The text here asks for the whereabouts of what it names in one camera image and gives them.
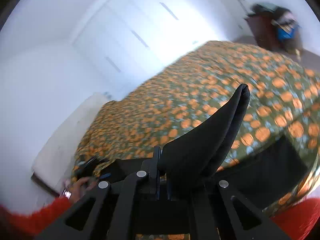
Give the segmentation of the left hand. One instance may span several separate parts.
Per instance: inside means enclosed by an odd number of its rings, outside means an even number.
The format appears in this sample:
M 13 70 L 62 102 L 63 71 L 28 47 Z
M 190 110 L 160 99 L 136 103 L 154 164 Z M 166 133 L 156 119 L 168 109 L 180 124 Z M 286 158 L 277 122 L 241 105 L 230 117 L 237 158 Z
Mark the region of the left hand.
M 79 201 L 88 191 L 91 191 L 97 184 L 97 180 L 91 177 L 82 177 L 76 183 L 68 188 L 69 201 L 75 204 Z

